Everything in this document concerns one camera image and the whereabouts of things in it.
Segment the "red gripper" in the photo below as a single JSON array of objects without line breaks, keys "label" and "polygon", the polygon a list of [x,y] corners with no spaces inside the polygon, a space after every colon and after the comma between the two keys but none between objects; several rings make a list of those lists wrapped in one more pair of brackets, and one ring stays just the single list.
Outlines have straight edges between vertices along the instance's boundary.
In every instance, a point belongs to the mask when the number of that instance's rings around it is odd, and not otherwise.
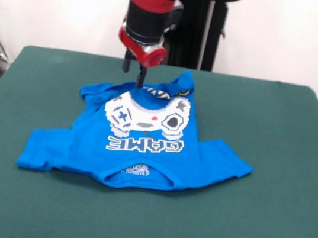
[{"label": "red gripper", "polygon": [[167,55],[167,51],[162,46],[162,43],[147,46],[136,42],[127,35],[124,27],[120,28],[118,34],[120,41],[127,49],[122,64],[122,70],[124,73],[127,73],[129,71],[132,57],[134,55],[138,63],[140,63],[140,73],[138,74],[138,78],[136,81],[136,88],[142,88],[148,71],[147,68],[156,67],[161,64],[163,59]]}]

